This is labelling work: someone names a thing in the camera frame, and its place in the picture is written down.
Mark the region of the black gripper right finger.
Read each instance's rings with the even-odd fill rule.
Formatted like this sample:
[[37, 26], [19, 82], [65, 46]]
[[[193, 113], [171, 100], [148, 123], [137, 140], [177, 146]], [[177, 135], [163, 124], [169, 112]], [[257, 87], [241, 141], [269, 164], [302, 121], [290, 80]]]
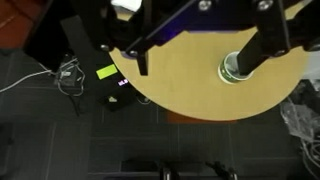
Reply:
[[289, 30], [282, 0], [257, 0], [254, 23], [257, 31], [237, 55], [241, 75], [249, 75], [270, 57], [290, 51]]

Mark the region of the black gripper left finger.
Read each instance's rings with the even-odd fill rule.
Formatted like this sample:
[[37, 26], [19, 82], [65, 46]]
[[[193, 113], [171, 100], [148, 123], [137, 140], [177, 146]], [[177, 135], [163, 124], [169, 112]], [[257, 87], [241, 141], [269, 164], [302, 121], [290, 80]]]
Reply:
[[141, 75], [148, 74], [148, 51], [185, 31], [196, 3], [197, 0], [142, 0], [130, 19], [130, 23], [136, 20], [134, 25], [139, 31], [125, 48], [126, 54], [137, 60]]

